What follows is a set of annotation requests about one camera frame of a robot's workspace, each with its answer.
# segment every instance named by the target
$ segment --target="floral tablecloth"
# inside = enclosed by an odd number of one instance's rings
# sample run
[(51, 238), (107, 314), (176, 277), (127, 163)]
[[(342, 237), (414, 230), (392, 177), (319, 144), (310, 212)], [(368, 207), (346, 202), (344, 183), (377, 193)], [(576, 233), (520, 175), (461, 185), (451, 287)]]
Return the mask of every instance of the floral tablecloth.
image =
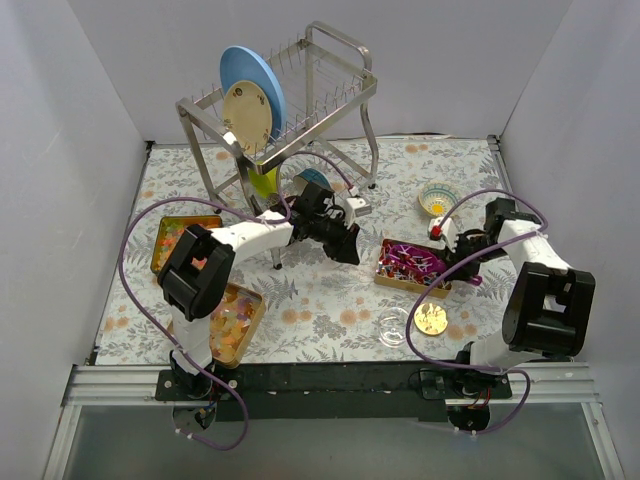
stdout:
[[(366, 142), (337, 142), (336, 145), (363, 166), (367, 165)], [(378, 186), (374, 190), (362, 190), (373, 206), (373, 213), (358, 220), (361, 226), (358, 267), (327, 259), (322, 247), (311, 240), (284, 249), (282, 270), (272, 268), (266, 253), (234, 267), (230, 281), (261, 293), (268, 306), (244, 362), (415, 358), (406, 345), (390, 348), (379, 340), (379, 314), (390, 306), (409, 310), (418, 297), (373, 283), (382, 239), (435, 245), (428, 240), (429, 219), (417, 201), (418, 192), (427, 182), (449, 182), (462, 195), (501, 185), (484, 140), (381, 139), (379, 146)], [(220, 147), (205, 148), (204, 155), (214, 183), (222, 182), (234, 171), (232, 160)], [(282, 169), (284, 179), (290, 179), (307, 166), (323, 172), (336, 191), (344, 190), (340, 177), (315, 157), (289, 159)], [(353, 170), (345, 169), (354, 176)], [(285, 190), (290, 188), (290, 181), (283, 184)], [(154, 148), (135, 212), (157, 200), (179, 195), (207, 197), (191, 152), (183, 147)], [(229, 187), (224, 196), (232, 206), (246, 210), (239, 186)], [(484, 205), (492, 198), (487, 195), (469, 201), (454, 215), (458, 227), (481, 228)], [(170, 321), (169, 310), (149, 269), (160, 218), (210, 213), (211, 209), (202, 205), (161, 207), (140, 222), (129, 243), (125, 270), (131, 286), (142, 303), (165, 325)], [(222, 218), (226, 225), (236, 221), (225, 213)], [(415, 343), (425, 354), (451, 358), (467, 342), (486, 337), (500, 328), (515, 281), (514, 267), (508, 258), (502, 258), (483, 265), (480, 273), (484, 279), (481, 286), (454, 282), (454, 290), (445, 300), (434, 299), (446, 309), (450, 323), (438, 337), (414, 332)], [(137, 311), (116, 276), (97, 339), (96, 364), (166, 364), (170, 347), (170, 342)]]

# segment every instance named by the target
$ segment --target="electrical wire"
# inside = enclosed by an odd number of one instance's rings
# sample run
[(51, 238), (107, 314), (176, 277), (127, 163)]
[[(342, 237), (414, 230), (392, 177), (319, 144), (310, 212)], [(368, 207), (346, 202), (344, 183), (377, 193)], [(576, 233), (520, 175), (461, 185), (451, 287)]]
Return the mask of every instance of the electrical wire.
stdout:
[[(527, 202), (526, 200), (520, 198), (519, 196), (517, 196), (517, 195), (515, 195), (515, 194), (513, 194), (511, 192), (507, 192), (506, 190), (499, 189), (499, 188), (487, 188), (487, 189), (484, 189), (484, 190), (478, 190), (477, 192), (473, 192), (473, 193), (467, 195), (466, 197), (462, 198), (444, 216), (443, 221), (440, 223), (440, 225), (443, 225), (444, 221), (447, 220), (451, 216), (453, 211), (456, 210), (458, 207), (460, 207), (460, 205), (465, 203), (470, 198), (473, 198), (473, 197), (475, 197), (477, 195), (482, 195), (484, 193), (500, 193), (500, 194), (503, 194), (503, 195), (506, 195), (506, 196), (514, 198), (515, 200), (519, 201), (520, 203), (524, 204), (529, 209), (531, 209), (540, 218), (540, 220), (542, 221), (542, 225), (540, 226), (539, 229), (537, 229), (535, 231), (527, 232), (527, 233), (524, 233), (522, 235), (518, 235), (517, 237), (511, 238), (509, 240), (505, 240), (504, 242), (499, 242), (496, 245), (492, 245), (492, 246), (484, 248), (484, 249), (482, 249), (482, 250), (480, 250), (480, 251), (478, 251), (478, 252), (476, 252), (476, 253), (474, 253), (472, 255), (469, 255), (468, 257), (464, 258), (460, 262), (458, 262), (455, 265), (453, 265), (452, 267), (450, 267), (447, 271), (445, 271), (444, 273), (442, 273), (441, 275), (436, 277), (433, 280), (433, 282), (431, 282), (431, 284), (429, 284), (429, 286), (427, 286), (427, 288), (420, 295), (420, 297), (418, 297), (418, 300), (416, 300), (415, 304), (411, 308), (411, 311), (409, 312), (409, 318), (407, 319), (407, 324), (406, 324), (406, 328), (405, 328), (405, 336), (406, 336), (406, 339), (407, 339), (407, 344), (409, 345), (409, 348), (413, 351), (413, 353), (415, 353), (418, 357), (420, 357), (422, 360), (424, 360), (427, 363), (431, 363), (433, 365), (437, 365), (437, 366), (443, 367), (443, 368), (457, 368), (457, 369), (461, 369), (461, 370), (478, 370), (478, 371), (481, 371), (481, 372), (490, 372), (490, 373), (507, 373), (507, 372), (504, 372), (503, 369), (501, 369), (500, 367), (494, 367), (494, 366), (489, 366), (489, 365), (465, 365), (465, 364), (460, 364), (460, 363), (445, 362), (445, 361), (442, 361), (442, 360), (437, 360), (435, 358), (428, 357), (428, 356), (424, 355), (422, 352), (420, 352), (418, 350), (418, 348), (414, 345), (413, 341), (411, 340), (411, 324), (413, 322), (413, 317), (414, 317), (414, 315), (416, 313), (416, 310), (418, 310), (418, 307), (422, 304), (422, 302), (427, 297), (427, 295), (429, 295), (429, 293), (431, 293), (431, 291), (434, 288), (436, 288), (438, 285), (440, 285), (449, 275), (455, 273), (460, 268), (464, 267), (466, 264), (472, 262), (473, 260), (475, 260), (477, 258), (482, 257), (483, 255), (491, 253), (491, 252), (493, 252), (495, 250), (499, 250), (501, 248), (504, 248), (504, 247), (509, 246), (511, 244), (514, 244), (516, 242), (520, 242), (520, 241), (525, 240), (527, 238), (535, 237), (536, 235), (539, 235), (540, 232), (546, 230), (546, 228), (549, 226), (549, 222), (547, 221), (546, 217), (544, 216), (544, 214), (540, 210), (538, 210), (533, 205), (531, 205), (529, 202)], [(508, 372), (517, 373), (519, 375), (522, 375), (525, 378), (526, 387), (525, 387), (525, 390), (524, 390), (524, 392), (522, 394), (522, 398), (521, 398), (520, 402), (509, 413), (509, 415), (507, 415), (503, 420), (501, 420), (500, 422), (498, 422), (495, 425), (492, 425), (491, 427), (486, 428), (485, 430), (481, 430), (481, 431), (478, 431), (478, 432), (475, 432), (475, 433), (487, 434), (487, 433), (495, 432), (495, 431), (499, 430), (500, 428), (504, 427), (509, 422), (511, 422), (511, 420), (513, 420), (513, 418), (520, 412), (520, 410), (522, 410), (522, 407), (524, 406), (525, 402), (527, 401), (527, 398), (529, 397), (529, 393), (531, 392), (531, 377), (529, 377), (529, 374), (525, 370), (522, 370), (520, 368), (513, 368), (513, 369), (508, 370)]]
[[(336, 170), (336, 172), (345, 180), (345, 182), (347, 183), (348, 188), (352, 188), (353, 187), (353, 184), (351, 183), (351, 181), (349, 181), (349, 179), (344, 174), (344, 172), (338, 167), (338, 165), (335, 162), (333, 162), (333, 160), (329, 159), (326, 155), (322, 155), (320, 153), (311, 152), (311, 151), (307, 151), (307, 150), (301, 150), (299, 152), (296, 152), (293, 155), (291, 155), (290, 157), (292, 157), (294, 155), (313, 155), (313, 156), (316, 156), (316, 157), (324, 160), (329, 165), (331, 165)], [(127, 244), (129, 243), (129, 237), (131, 236), (131, 233), (133, 232), (135, 227), (138, 225), (140, 220), (142, 220), (142, 218), (144, 218), (144, 216), (147, 215), (152, 210), (155, 210), (156, 208), (161, 207), (162, 205), (167, 205), (169, 203), (176, 203), (176, 202), (200, 203), (202, 205), (207, 205), (207, 206), (210, 206), (210, 207), (214, 207), (216, 209), (223, 210), (225, 212), (231, 213), (231, 214), (233, 214), (233, 215), (235, 215), (235, 216), (237, 216), (239, 218), (242, 218), (242, 219), (245, 219), (245, 220), (248, 220), (248, 221), (252, 221), (252, 222), (256, 222), (256, 223), (266, 223), (268, 225), (277, 225), (277, 224), (288, 222), (289, 219), (291, 218), (291, 208), (289, 207), (289, 204), (287, 203), (287, 201), (284, 198), (284, 195), (282, 193), (282, 188), (281, 188), (281, 184), (280, 184), (280, 169), (281, 169), (281, 167), (282, 167), (282, 163), (280, 165), (278, 165), (277, 170), (276, 170), (276, 186), (277, 186), (277, 190), (278, 190), (278, 197), (280, 198), (280, 201), (282, 202), (282, 204), (283, 204), (283, 206), (285, 208), (285, 211), (286, 211), (286, 215), (285, 215), (285, 217), (283, 219), (279, 219), (279, 220), (260, 219), (260, 218), (254, 217), (252, 215), (247, 215), (246, 213), (241, 212), (240, 210), (236, 210), (234, 208), (227, 207), (226, 205), (221, 205), (221, 204), (219, 204), (217, 202), (213, 202), (213, 201), (210, 201), (210, 200), (204, 200), (202, 198), (197, 198), (197, 197), (167, 198), (167, 199), (155, 202), (152, 205), (148, 206), (147, 208), (142, 210), (131, 221), (131, 223), (129, 224), (129, 226), (127, 227), (127, 229), (125, 231), (124, 238), (122, 240), (122, 244), (120, 245), (120, 251), (118, 253), (118, 275), (120, 277), (120, 281), (122, 282), (122, 286), (123, 286), (125, 292), (129, 296), (129, 298), (131, 299), (133, 304), (138, 308), (138, 310), (140, 310), (140, 312), (145, 317), (147, 317), (147, 319), (156, 328), (158, 328), (158, 330), (160, 330), (164, 334), (164, 336), (166, 336), (169, 339), (169, 341), (175, 346), (175, 348), (179, 352), (182, 353), (182, 355), (184, 356), (184, 358), (185, 358), (185, 360), (187, 362), (189, 362), (196, 370), (198, 370), (198, 372), (202, 373), (205, 377), (209, 378), (212, 382), (214, 382), (217, 385), (220, 385), (222, 388), (227, 390), (231, 394), (231, 396), (240, 405), (240, 408), (242, 410), (242, 416), (243, 416), (242, 432), (240, 433), (240, 435), (238, 436), (238, 438), (235, 441), (233, 441), (232, 443), (230, 443), (228, 445), (220, 445), (220, 444), (218, 444), (218, 443), (216, 443), (216, 442), (214, 442), (214, 441), (212, 441), (212, 440), (210, 440), (210, 439), (208, 439), (206, 437), (203, 437), (201, 435), (197, 435), (197, 434), (192, 433), (192, 432), (187, 432), (186, 430), (179, 429), (179, 428), (176, 427), (176, 432), (177, 433), (182, 433), (187, 438), (196, 440), (196, 441), (201, 442), (201, 443), (204, 443), (205, 445), (207, 445), (207, 446), (209, 446), (209, 447), (211, 447), (211, 448), (213, 448), (215, 450), (220, 450), (220, 451), (232, 450), (235, 447), (237, 447), (244, 440), (244, 438), (247, 435), (247, 432), (249, 430), (249, 412), (247, 410), (247, 405), (244, 403), (244, 400), (242, 400), (242, 397), (238, 394), (238, 392), (236, 392), (233, 388), (231, 388), (227, 383), (223, 382), (222, 380), (220, 380), (215, 375), (212, 375), (211, 372), (208, 372), (207, 370), (202, 368), (200, 365), (198, 365), (198, 363), (191, 357), (191, 355), (189, 355), (188, 352), (184, 351), (184, 348), (182, 347), (182, 345), (180, 344), (178, 339), (176, 339), (165, 327), (163, 327), (162, 324), (151, 314), (151, 312), (144, 305), (142, 305), (140, 303), (138, 298), (133, 293), (133, 290), (131, 290), (131, 287), (130, 287), (129, 283), (127, 282), (127, 278), (126, 278), (126, 275), (125, 275), (125, 272), (124, 272), (124, 253), (125, 253), (125, 250), (127, 248)]]

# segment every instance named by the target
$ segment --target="white wall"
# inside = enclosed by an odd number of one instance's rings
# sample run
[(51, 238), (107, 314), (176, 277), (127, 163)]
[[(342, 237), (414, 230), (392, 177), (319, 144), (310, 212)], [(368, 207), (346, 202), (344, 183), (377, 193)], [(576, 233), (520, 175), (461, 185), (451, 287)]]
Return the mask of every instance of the white wall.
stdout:
[[(136, 127), (185, 143), (174, 104), (219, 84), (228, 45), (263, 53), (322, 20), (362, 41), (377, 134), (501, 133), (571, 0), (70, 0)], [(357, 117), (333, 136), (362, 136)]]
[(144, 143), (65, 0), (0, 2), (0, 477), (39, 478)]
[(514, 189), (548, 216), (554, 247), (591, 271), (582, 357), (627, 478), (640, 478), (640, 3), (574, 0), (504, 134)]

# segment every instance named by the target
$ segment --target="dish rack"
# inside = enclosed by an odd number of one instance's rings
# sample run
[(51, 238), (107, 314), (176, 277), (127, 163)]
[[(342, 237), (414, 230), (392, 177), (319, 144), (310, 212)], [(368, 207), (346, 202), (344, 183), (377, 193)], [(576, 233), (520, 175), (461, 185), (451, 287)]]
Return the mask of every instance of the dish rack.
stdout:
[[(362, 66), (354, 65), (318, 46), (313, 42), (314, 31), (356, 50), (362, 59)], [(245, 153), (220, 119), (218, 112), (222, 111), (224, 99), (222, 88), (214, 87), (211, 93), (196, 101), (183, 98), (176, 103), (180, 122), (209, 198), (226, 204), (220, 198), (220, 193), (239, 181), (249, 206), (254, 213), (261, 213), (255, 190), (249, 180), (249, 170), (265, 174), (311, 142), (317, 142), (338, 157), (339, 161), (349, 165), (364, 177), (364, 183), (369, 188), (374, 188), (378, 170), (378, 146), (369, 121), (368, 100), (376, 92), (378, 81), (371, 73), (369, 49), (323, 22), (313, 22), (306, 27), (303, 38), (298, 38), (295, 42), (289, 41), (285, 47), (281, 46), (275, 53), (272, 50), (263, 59), (275, 73), (284, 92), (287, 121), (284, 132), (278, 138), (270, 136), (267, 145), (255, 154)], [(369, 170), (321, 137), (323, 132), (358, 106), (371, 149)], [(199, 128), (205, 138), (208, 136), (222, 145), (235, 159), (237, 172), (220, 185), (214, 186), (211, 181), (194, 127)]]

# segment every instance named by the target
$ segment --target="purple cable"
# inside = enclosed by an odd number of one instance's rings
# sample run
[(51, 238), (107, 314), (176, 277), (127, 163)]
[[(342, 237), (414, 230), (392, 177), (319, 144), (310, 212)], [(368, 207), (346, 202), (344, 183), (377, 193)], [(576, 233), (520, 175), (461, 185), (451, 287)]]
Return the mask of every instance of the purple cable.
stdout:
[[(315, 153), (315, 152), (309, 152), (309, 151), (299, 151), (297, 153), (294, 153), (293, 155), (313, 155), (313, 156), (316, 156), (318, 158), (321, 158), (322, 160), (324, 160), (328, 164), (330, 164), (338, 172), (338, 174), (345, 180), (345, 182), (347, 182), (347, 185), (349, 186), (349, 188), (351, 188), (353, 186), (353, 184), (349, 181), (349, 179), (344, 174), (344, 172), (342, 172), (342, 170), (340, 170), (340, 168), (338, 168), (338, 165), (336, 165), (335, 162), (330, 160), (325, 155), (322, 155), (320, 153)], [(242, 400), (242, 397), (238, 394), (238, 392), (236, 392), (233, 388), (231, 388), (228, 384), (226, 384), (225, 382), (220, 380), (218, 377), (212, 375), (210, 372), (206, 371), (204, 368), (202, 368), (200, 365), (198, 365), (196, 363), (196, 361), (193, 360), (191, 355), (189, 355), (187, 352), (185, 352), (183, 350), (183, 347), (182, 347), (182, 345), (180, 345), (180, 342), (178, 342), (178, 340), (166, 328), (164, 328), (162, 326), (162, 324), (151, 314), (151, 312), (149, 312), (149, 310), (138, 301), (138, 299), (134, 295), (133, 291), (131, 290), (131, 287), (130, 287), (129, 283), (127, 282), (127, 279), (126, 279), (126, 276), (125, 276), (125, 273), (124, 273), (124, 252), (125, 252), (125, 250), (127, 248), (127, 243), (129, 242), (129, 237), (131, 236), (131, 233), (135, 229), (136, 225), (138, 225), (140, 220), (142, 220), (142, 218), (147, 213), (149, 213), (151, 210), (155, 210), (156, 208), (158, 208), (158, 207), (160, 207), (162, 205), (167, 205), (169, 203), (176, 203), (176, 202), (200, 203), (202, 205), (208, 205), (208, 206), (214, 207), (216, 209), (224, 210), (225, 212), (231, 213), (231, 214), (236, 215), (237, 217), (245, 219), (245, 220), (249, 220), (249, 221), (256, 222), (256, 223), (266, 223), (268, 225), (277, 225), (277, 224), (280, 224), (280, 223), (288, 222), (289, 219), (291, 218), (291, 209), (289, 207), (289, 204), (285, 200), (284, 195), (282, 193), (282, 189), (280, 187), (280, 168), (281, 167), (282, 167), (282, 164), (278, 165), (278, 168), (276, 170), (276, 186), (277, 186), (277, 190), (278, 190), (278, 197), (280, 198), (280, 202), (284, 205), (284, 208), (285, 208), (285, 211), (286, 211), (286, 215), (285, 215), (285, 217), (283, 219), (280, 219), (280, 220), (258, 219), (258, 218), (254, 217), (254, 216), (247, 215), (246, 213), (241, 212), (240, 210), (236, 210), (234, 208), (227, 207), (225, 205), (220, 205), (220, 204), (218, 204), (216, 202), (212, 202), (210, 200), (204, 200), (202, 198), (197, 198), (197, 197), (167, 198), (165, 200), (160, 200), (160, 201), (148, 206), (147, 208), (142, 210), (142, 212), (140, 212), (131, 221), (131, 224), (129, 225), (129, 227), (126, 229), (126, 231), (124, 233), (124, 238), (122, 240), (122, 244), (120, 245), (120, 251), (118, 253), (118, 275), (120, 277), (120, 281), (122, 282), (122, 287), (124, 288), (125, 292), (127, 292), (127, 295), (129, 296), (129, 298), (131, 299), (133, 304), (138, 308), (138, 310), (140, 310), (140, 312), (145, 317), (147, 317), (147, 319), (151, 323), (153, 323), (153, 325), (156, 328), (158, 328), (169, 339), (169, 341), (171, 343), (173, 343), (173, 345), (180, 352), (182, 352), (184, 358), (194, 368), (196, 368), (200, 373), (202, 373), (207, 378), (209, 378), (212, 382), (218, 384), (219, 386), (221, 386), (225, 390), (227, 390), (231, 394), (231, 396), (233, 396), (233, 398), (235, 398), (238, 401), (238, 403), (240, 404), (240, 408), (242, 409), (242, 416), (243, 416), (242, 432), (240, 433), (240, 436), (234, 442), (232, 442), (229, 445), (219, 445), (219, 444), (215, 443), (214, 441), (209, 440), (208, 438), (203, 437), (201, 435), (197, 435), (197, 434), (194, 434), (192, 432), (188, 432), (188, 431), (183, 430), (183, 429), (177, 429), (177, 431), (179, 431), (180, 433), (183, 433), (186, 437), (193, 438), (194, 440), (196, 440), (198, 442), (201, 442), (201, 443), (204, 443), (205, 445), (208, 445), (209, 447), (211, 447), (211, 448), (213, 448), (215, 450), (220, 450), (220, 451), (232, 450), (235, 447), (237, 447), (242, 442), (242, 440), (244, 440), (244, 437), (247, 435), (247, 431), (249, 430), (249, 411), (247, 410), (247, 405), (244, 403), (244, 400)]]
[[(411, 323), (413, 322), (413, 317), (414, 317), (414, 315), (416, 313), (416, 310), (418, 310), (418, 307), (422, 304), (422, 302), (424, 301), (425, 297), (427, 295), (429, 295), (429, 293), (434, 288), (436, 288), (440, 283), (442, 283), (445, 280), (445, 278), (447, 278), (449, 275), (455, 273), (460, 268), (465, 266), (467, 263), (472, 262), (476, 258), (479, 258), (479, 257), (481, 257), (483, 255), (486, 255), (487, 253), (493, 252), (494, 250), (498, 250), (500, 248), (506, 247), (506, 246), (511, 245), (513, 243), (520, 242), (520, 241), (525, 240), (527, 238), (535, 237), (536, 235), (538, 235), (538, 232), (544, 231), (549, 226), (549, 222), (547, 221), (546, 217), (544, 216), (544, 214), (540, 210), (535, 208), (529, 202), (527, 202), (527, 201), (523, 200), (522, 198), (518, 197), (517, 195), (514, 195), (511, 192), (507, 192), (506, 190), (501, 190), (499, 188), (487, 188), (487, 189), (484, 189), (484, 190), (478, 190), (477, 192), (473, 192), (473, 193), (467, 195), (466, 197), (462, 198), (459, 202), (457, 202), (451, 208), (451, 210), (449, 210), (449, 212), (447, 212), (447, 214), (443, 217), (442, 222), (440, 224), (443, 225), (444, 222), (451, 216), (453, 211), (456, 210), (464, 202), (466, 202), (470, 198), (473, 198), (473, 197), (475, 197), (477, 195), (481, 195), (483, 193), (501, 193), (503, 195), (507, 195), (509, 197), (512, 197), (512, 198), (516, 199), (517, 201), (521, 202), (522, 204), (524, 204), (525, 206), (530, 208), (540, 218), (540, 220), (542, 221), (542, 225), (540, 226), (540, 228), (538, 230), (535, 230), (533, 232), (527, 232), (525, 234), (519, 235), (519, 236), (514, 237), (512, 239), (509, 239), (509, 240), (506, 240), (504, 242), (500, 242), (500, 243), (498, 243), (496, 245), (492, 245), (490, 247), (482, 249), (479, 252), (474, 253), (473, 255), (469, 255), (468, 257), (466, 257), (462, 261), (460, 261), (460, 262), (456, 263), (455, 265), (453, 265), (446, 272), (444, 272), (443, 274), (441, 274), (438, 277), (436, 277), (433, 280), (433, 282), (431, 282), (431, 284), (427, 287), (427, 289), (420, 295), (420, 297), (418, 297), (418, 300), (416, 300), (416, 303), (411, 308), (411, 311), (409, 312), (409, 318), (407, 319), (407, 324), (406, 324), (406, 327), (405, 327), (405, 335), (407, 337), (407, 344), (409, 345), (409, 348), (413, 351), (413, 353), (415, 353), (418, 357), (420, 357), (425, 362), (431, 363), (433, 365), (437, 365), (439, 367), (444, 367), (444, 368), (458, 368), (458, 369), (461, 369), (461, 370), (479, 370), (479, 371), (484, 371), (484, 372), (495, 373), (495, 372), (502, 372), (502, 369), (500, 367), (493, 367), (493, 366), (489, 366), (489, 365), (464, 365), (464, 364), (458, 364), (458, 363), (443, 362), (443, 361), (437, 360), (435, 358), (427, 357), (426, 355), (421, 353), (416, 348), (416, 346), (413, 344), (413, 341), (411, 340)], [(531, 391), (531, 377), (529, 377), (529, 374), (526, 371), (524, 371), (522, 369), (519, 369), (519, 368), (511, 369), (511, 370), (509, 370), (509, 372), (518, 373), (518, 374), (522, 375), (526, 380), (526, 387), (525, 387), (524, 393), (522, 394), (522, 399), (520, 400), (518, 405), (516, 405), (516, 407), (509, 413), (509, 415), (507, 415), (502, 421), (500, 421), (499, 423), (497, 423), (495, 425), (492, 425), (491, 427), (489, 427), (489, 428), (487, 428), (485, 430), (481, 430), (481, 431), (478, 431), (476, 433), (478, 433), (478, 434), (491, 433), (491, 432), (494, 432), (494, 431), (499, 430), (500, 428), (504, 427), (507, 423), (509, 423), (511, 420), (513, 420), (513, 418), (518, 414), (518, 412), (520, 412), (520, 410), (524, 406), (525, 402), (527, 401), (527, 398), (529, 397), (529, 392)]]

